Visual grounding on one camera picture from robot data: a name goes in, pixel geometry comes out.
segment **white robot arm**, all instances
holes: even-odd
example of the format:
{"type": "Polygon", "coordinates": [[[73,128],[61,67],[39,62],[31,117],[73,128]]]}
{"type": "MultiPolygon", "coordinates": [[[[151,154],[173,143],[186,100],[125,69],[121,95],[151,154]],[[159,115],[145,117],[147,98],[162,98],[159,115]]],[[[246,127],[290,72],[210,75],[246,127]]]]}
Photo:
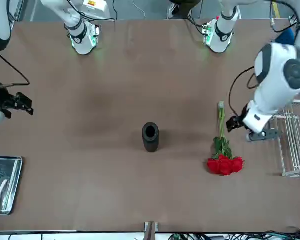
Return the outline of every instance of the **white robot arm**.
{"type": "MultiPolygon", "coordinates": [[[[10,1],[7,0],[0,0],[0,51],[7,47],[11,37],[11,28],[8,18],[9,2],[10,1]]],[[[12,113],[9,111],[10,109],[23,110],[30,115],[34,114],[32,101],[28,97],[21,92],[18,92],[16,95],[11,95],[6,85],[0,83],[0,122],[5,118],[11,118],[12,113]]]]}
{"type": "Polygon", "coordinates": [[[72,46],[80,55],[89,54],[98,44],[100,29],[96,25],[83,19],[74,8],[82,6],[84,0],[41,0],[42,4],[58,15],[70,33],[72,46]]]}
{"type": "MultiPolygon", "coordinates": [[[[285,1],[295,9],[300,21],[300,0],[285,1]]],[[[230,44],[238,19],[237,6],[252,4],[256,0],[219,2],[221,16],[207,24],[208,38],[204,39],[205,44],[215,53],[223,53],[230,44]]],[[[256,133],[257,140],[268,139],[264,131],[268,121],[300,93],[300,24],[297,25],[297,32],[294,46],[270,43],[261,49],[254,62],[254,73],[259,86],[242,114],[236,114],[227,121],[229,132],[246,127],[256,133]]]]}

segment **green stem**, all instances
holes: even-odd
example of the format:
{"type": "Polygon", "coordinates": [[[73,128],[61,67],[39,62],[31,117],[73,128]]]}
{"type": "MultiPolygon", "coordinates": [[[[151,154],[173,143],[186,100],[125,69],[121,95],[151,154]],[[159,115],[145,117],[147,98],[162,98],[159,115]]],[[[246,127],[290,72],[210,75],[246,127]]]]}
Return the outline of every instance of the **green stem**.
{"type": "Polygon", "coordinates": [[[225,129],[224,129],[224,122],[226,118],[225,114],[225,108],[224,107],[218,107],[219,110],[219,130],[220,130],[220,138],[225,138],[225,129]]]}

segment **metal bracket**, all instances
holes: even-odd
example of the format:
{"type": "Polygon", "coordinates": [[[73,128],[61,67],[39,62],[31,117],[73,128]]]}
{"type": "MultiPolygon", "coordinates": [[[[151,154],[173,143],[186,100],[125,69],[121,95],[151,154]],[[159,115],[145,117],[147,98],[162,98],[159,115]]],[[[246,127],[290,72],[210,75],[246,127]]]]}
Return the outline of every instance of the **metal bracket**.
{"type": "Polygon", "coordinates": [[[144,223],[144,238],[143,240],[155,240],[156,232],[158,232],[158,223],[153,221],[147,221],[144,223]]]}
{"type": "Polygon", "coordinates": [[[249,142],[266,141],[270,139],[277,139],[280,136],[277,129],[264,129],[261,133],[250,132],[247,135],[249,142]]]}

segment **black cable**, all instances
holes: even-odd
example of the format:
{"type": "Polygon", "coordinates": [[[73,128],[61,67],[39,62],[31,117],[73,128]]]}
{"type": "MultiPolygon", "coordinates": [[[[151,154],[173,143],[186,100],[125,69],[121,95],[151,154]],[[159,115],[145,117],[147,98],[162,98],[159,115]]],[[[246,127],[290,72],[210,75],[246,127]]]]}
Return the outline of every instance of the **black cable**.
{"type": "Polygon", "coordinates": [[[199,19],[201,19],[201,13],[202,13],[202,6],[203,5],[204,5],[204,0],[201,0],[201,7],[200,7],[199,19]]]}
{"type": "Polygon", "coordinates": [[[188,20],[192,25],[194,25],[195,29],[203,36],[207,36],[207,34],[203,33],[199,28],[202,28],[203,26],[202,25],[198,25],[194,22],[194,19],[189,19],[189,18],[186,18],[186,20],[188,20]]]}
{"type": "Polygon", "coordinates": [[[251,82],[251,80],[252,80],[252,78],[253,78],[254,76],[255,76],[255,73],[253,73],[253,74],[251,75],[249,81],[246,83],[246,87],[247,87],[248,89],[255,89],[255,88],[257,88],[257,87],[259,86],[259,84],[256,84],[256,85],[254,85],[254,86],[250,86],[250,82],[251,82]]]}
{"type": "Polygon", "coordinates": [[[175,234],[172,234],[169,238],[168,238],[168,240],[173,240],[173,237],[175,236],[175,234]]]}
{"type": "Polygon", "coordinates": [[[18,69],[16,69],[16,67],[13,66],[10,62],[8,62],[8,60],[6,60],[3,56],[0,55],[0,58],[2,58],[2,60],[5,61],[6,64],[8,64],[11,68],[13,68],[18,74],[20,74],[27,81],[27,83],[10,83],[10,84],[6,84],[6,85],[0,85],[0,88],[10,88],[10,87],[14,87],[14,86],[30,85],[30,81],[28,80],[28,78],[26,78],[25,75],[23,75],[22,72],[20,72],[18,69]]]}
{"type": "Polygon", "coordinates": [[[197,240],[203,240],[203,238],[199,234],[194,234],[197,240]]]}
{"type": "Polygon", "coordinates": [[[10,236],[9,236],[9,238],[8,238],[8,240],[11,239],[12,235],[17,235],[17,233],[15,233],[15,232],[11,233],[10,236]]]}
{"type": "Polygon", "coordinates": [[[17,22],[17,19],[9,12],[9,16],[13,19],[13,21],[17,22]]]}
{"type": "Polygon", "coordinates": [[[115,20],[117,21],[118,20],[118,12],[115,8],[115,0],[112,1],[112,7],[113,7],[113,10],[115,11],[115,20]]]}
{"type": "Polygon", "coordinates": [[[230,109],[232,110],[232,112],[234,113],[235,116],[239,117],[239,115],[237,114],[237,112],[234,110],[234,108],[231,106],[231,93],[232,93],[232,89],[234,88],[234,85],[236,83],[236,81],[245,73],[249,72],[250,70],[254,69],[255,67],[254,66],[251,66],[249,67],[248,69],[244,70],[243,72],[241,72],[236,78],[235,80],[233,81],[231,87],[230,87],[230,92],[229,92],[229,107],[230,109]]]}
{"type": "Polygon", "coordinates": [[[77,8],[73,5],[73,3],[70,0],[66,0],[66,1],[70,4],[70,6],[73,8],[73,10],[75,10],[81,17],[83,17],[85,19],[93,20],[93,21],[107,21],[107,20],[116,21],[114,18],[96,19],[96,18],[89,17],[84,12],[77,10],[77,8]]]}
{"type": "Polygon", "coordinates": [[[199,27],[199,28],[203,28],[204,26],[203,26],[203,24],[197,24],[196,22],[195,22],[195,19],[194,18],[189,18],[189,17],[187,17],[186,18],[191,24],[193,24],[193,25],[195,25],[195,26],[197,26],[197,27],[199,27]]]}
{"type": "Polygon", "coordinates": [[[282,4],[288,8],[290,8],[292,11],[293,11],[293,15],[296,17],[297,21],[294,23],[294,24],[291,24],[290,26],[284,28],[284,29],[281,29],[281,30],[276,30],[275,27],[273,26],[273,24],[271,24],[271,28],[272,30],[275,32],[275,33],[282,33],[284,31],[286,31],[287,29],[289,28],[292,28],[293,26],[297,25],[300,23],[300,18],[299,18],[299,15],[296,11],[296,9],[291,6],[289,3],[287,2],[284,2],[284,1],[281,1],[281,0],[264,0],[266,2],[270,2],[270,11],[269,11],[269,18],[272,20],[273,17],[272,17],[272,7],[273,7],[273,3],[277,3],[277,4],[282,4]]]}
{"type": "Polygon", "coordinates": [[[187,234],[188,239],[191,238],[192,240],[195,240],[193,236],[191,236],[190,234],[187,234]]]}
{"type": "Polygon", "coordinates": [[[300,18],[297,13],[297,10],[293,6],[291,6],[289,3],[285,2],[285,1],[281,1],[281,0],[263,0],[263,1],[270,2],[270,5],[272,5],[272,3],[285,5],[286,7],[290,8],[293,11],[293,14],[296,16],[297,21],[300,22],[300,18]]]}

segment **black cylinder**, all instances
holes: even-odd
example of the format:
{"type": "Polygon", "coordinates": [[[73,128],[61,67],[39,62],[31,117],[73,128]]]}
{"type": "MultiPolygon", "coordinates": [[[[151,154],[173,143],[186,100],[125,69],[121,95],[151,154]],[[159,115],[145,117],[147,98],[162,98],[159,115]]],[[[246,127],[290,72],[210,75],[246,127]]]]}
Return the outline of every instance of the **black cylinder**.
{"type": "Polygon", "coordinates": [[[154,122],[146,123],[142,128],[142,140],[149,153],[157,151],[159,146],[159,128],[154,122]]]}

